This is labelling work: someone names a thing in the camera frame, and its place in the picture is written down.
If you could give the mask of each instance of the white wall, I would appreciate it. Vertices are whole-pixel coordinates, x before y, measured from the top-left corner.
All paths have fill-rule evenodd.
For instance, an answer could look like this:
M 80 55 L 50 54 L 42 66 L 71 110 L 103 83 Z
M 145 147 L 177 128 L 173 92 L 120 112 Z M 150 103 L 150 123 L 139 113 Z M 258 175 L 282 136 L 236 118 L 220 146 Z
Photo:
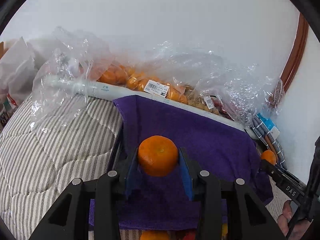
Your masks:
M 289 171 L 307 182 L 320 136 L 320 43 L 309 28 L 299 69 L 284 97 L 276 124 Z
M 57 25 L 99 36 L 138 35 L 211 44 L 210 49 L 263 75 L 280 75 L 290 54 L 298 11 L 289 0 L 27 0 L 0 40 L 27 41 Z

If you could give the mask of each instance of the blue gripper pad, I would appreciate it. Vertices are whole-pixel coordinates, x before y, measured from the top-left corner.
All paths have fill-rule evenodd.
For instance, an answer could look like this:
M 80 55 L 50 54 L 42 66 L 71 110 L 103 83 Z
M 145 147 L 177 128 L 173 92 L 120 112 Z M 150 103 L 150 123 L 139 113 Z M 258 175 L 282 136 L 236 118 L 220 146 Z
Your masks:
M 134 153 L 128 174 L 125 178 L 125 197 L 128 199 L 132 190 L 137 188 L 141 182 L 141 173 L 138 171 L 137 150 Z
M 192 193 L 192 179 L 189 174 L 189 170 L 186 164 L 186 161 L 183 157 L 181 149 L 179 149 L 179 166 L 180 166 L 180 173 L 182 178 L 182 183 L 184 187 L 184 192 L 188 196 L 189 200 L 193 200 L 194 195 Z

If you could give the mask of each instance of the orange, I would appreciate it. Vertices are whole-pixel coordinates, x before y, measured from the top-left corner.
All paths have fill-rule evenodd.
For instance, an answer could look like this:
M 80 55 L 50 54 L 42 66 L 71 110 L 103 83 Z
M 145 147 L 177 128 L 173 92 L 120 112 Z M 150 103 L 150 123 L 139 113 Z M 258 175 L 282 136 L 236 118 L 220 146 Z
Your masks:
M 140 80 L 138 86 L 137 86 L 137 90 L 143 92 L 144 88 L 146 87 L 147 83 L 148 83 L 149 79 L 142 79 Z
M 202 102 L 195 103 L 195 107 L 204 110 L 204 103 Z
M 179 98 L 179 102 L 187 105 L 188 104 L 188 99 L 184 94 L 181 94 L 180 98 Z
M 93 62 L 93 66 L 90 70 L 90 73 L 89 73 L 89 78 L 91 80 L 93 79 L 97 79 L 102 76 L 102 73 L 104 72 L 103 70 L 106 69 L 106 70 L 109 70 L 109 63 L 110 61 L 107 60 L 107 59 L 100 59 L 100 60 L 95 60 Z
M 174 89 L 177 90 L 180 94 L 184 94 L 186 92 L 186 88 L 180 84 L 174 85 Z
M 179 102 L 180 93 L 177 90 L 175 90 L 172 86 L 170 86 L 170 88 L 168 90 L 167 98 L 171 99 L 173 101 Z
M 105 73 L 102 74 L 102 76 L 98 79 L 99 82 L 107 83 L 110 85 L 116 84 L 116 75 L 107 70 Z
M 135 90 L 136 87 L 139 85 L 140 81 L 140 74 L 138 73 L 133 73 L 131 77 L 127 80 L 127 88 L 131 90 Z
M 146 174 L 163 177 L 177 165 L 178 149 L 170 139 L 154 135 L 139 145 L 138 161 Z
M 114 73 L 117 69 L 118 69 L 118 67 L 115 66 L 115 65 L 112 65 L 112 64 L 108 67 L 108 71 L 113 72 L 113 73 Z
M 158 77 L 156 77 L 156 76 L 152 76 L 152 77 L 150 77 L 150 79 L 153 80 L 153 81 L 156 81 L 156 82 L 158 82 L 158 83 L 161 83 L 160 78 L 158 78 Z
M 211 113 L 219 115 L 219 110 L 217 108 L 211 109 Z
M 204 106 L 203 110 L 207 111 L 207 112 L 211 112 L 211 110 L 209 109 L 209 107 L 207 105 Z
M 228 234 L 228 224 L 222 224 L 222 236 L 226 236 Z
M 135 69 L 133 67 L 127 67 L 127 72 L 128 72 L 128 76 L 132 76 L 132 74 L 134 74 Z
M 266 150 L 261 154 L 260 157 L 262 160 L 267 160 L 270 162 L 272 165 L 275 165 L 277 163 L 277 158 L 276 155 L 273 151 Z
M 142 232 L 140 240 L 170 240 L 167 231 L 146 230 Z
M 115 71 L 115 75 L 118 84 L 124 85 L 127 82 L 127 75 L 121 68 Z
M 193 99 L 188 99 L 188 105 L 195 106 L 195 102 L 193 101 Z

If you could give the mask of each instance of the barcode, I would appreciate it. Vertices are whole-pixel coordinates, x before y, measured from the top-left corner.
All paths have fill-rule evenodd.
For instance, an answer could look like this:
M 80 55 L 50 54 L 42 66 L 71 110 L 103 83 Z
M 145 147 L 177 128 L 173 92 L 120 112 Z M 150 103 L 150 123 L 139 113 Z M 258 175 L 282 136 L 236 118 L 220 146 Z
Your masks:
M 207 99 L 205 102 L 207 103 L 208 106 L 212 104 L 212 100 L 211 99 Z
M 156 86 L 154 84 L 151 84 L 151 83 L 148 84 L 148 87 L 150 87 L 150 88 L 152 88 L 154 90 L 156 90 L 158 88 L 158 86 Z

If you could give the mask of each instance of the plastic bag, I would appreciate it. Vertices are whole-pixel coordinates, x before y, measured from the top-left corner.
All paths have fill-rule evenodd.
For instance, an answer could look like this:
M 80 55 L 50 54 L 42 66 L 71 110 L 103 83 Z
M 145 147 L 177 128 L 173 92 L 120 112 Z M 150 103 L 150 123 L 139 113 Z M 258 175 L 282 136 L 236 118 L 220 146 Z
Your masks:
M 113 61 L 111 65 L 109 65 L 108 70 L 105 71 L 97 81 L 110 85 L 125 85 L 127 79 L 128 73 L 126 68 Z
M 260 78 L 256 66 L 232 67 L 219 68 L 209 78 L 201 79 L 195 87 L 195 93 L 215 95 L 230 117 L 246 128 L 251 126 L 257 113 L 263 112 L 266 116 L 278 114 L 284 94 L 281 80 Z
M 63 46 L 55 49 L 33 81 L 32 129 L 53 116 L 58 119 L 57 128 L 66 126 L 81 114 L 87 106 L 87 81 L 100 78 L 112 62 L 108 45 L 91 33 L 70 33 L 58 27 L 53 34 Z M 67 104 L 67 110 L 59 113 Z
M 219 115 L 219 111 L 214 105 L 213 97 L 208 91 L 192 90 L 188 95 L 188 104 L 204 111 Z
M 179 44 L 174 46 L 168 41 L 151 51 L 145 51 L 143 56 L 141 52 L 137 54 L 140 59 L 128 59 L 128 53 L 125 53 L 125 57 L 116 55 L 121 62 L 119 64 L 126 66 L 126 87 L 145 91 L 148 81 L 155 81 L 168 87 L 166 98 L 184 104 L 188 104 L 190 88 L 194 87 L 200 78 L 212 73 L 217 66 L 223 65 L 222 58 L 210 50 L 201 47 L 187 48 Z M 113 76 L 108 73 L 107 78 L 98 81 L 115 84 Z
M 0 60 L 1 98 L 6 95 L 12 109 L 30 95 L 36 73 L 34 59 L 21 37 Z

